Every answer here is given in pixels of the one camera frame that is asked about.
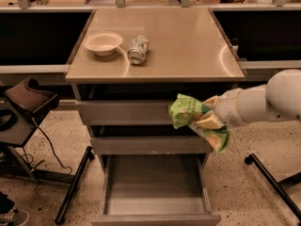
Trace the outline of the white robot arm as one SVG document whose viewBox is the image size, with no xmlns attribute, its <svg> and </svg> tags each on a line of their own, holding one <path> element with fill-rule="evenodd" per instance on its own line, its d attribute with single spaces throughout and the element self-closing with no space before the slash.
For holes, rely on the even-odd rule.
<svg viewBox="0 0 301 226">
<path fill-rule="evenodd" d="M 270 80 L 249 89 L 231 89 L 204 104 L 211 110 L 193 124 L 203 129 L 242 127 L 257 121 L 301 119 L 301 70 L 276 73 Z"/>
</svg>

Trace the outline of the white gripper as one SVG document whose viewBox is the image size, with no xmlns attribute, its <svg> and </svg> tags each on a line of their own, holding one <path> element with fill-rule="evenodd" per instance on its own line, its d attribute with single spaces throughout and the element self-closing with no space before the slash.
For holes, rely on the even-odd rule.
<svg viewBox="0 0 301 226">
<path fill-rule="evenodd" d="M 198 127 L 205 129 L 219 129 L 225 125 L 229 127 L 247 126 L 239 112 L 238 99 L 242 89 L 231 89 L 220 95 L 217 95 L 203 101 L 202 103 L 213 111 L 207 113 L 198 113 L 195 116 L 195 123 Z"/>
</svg>

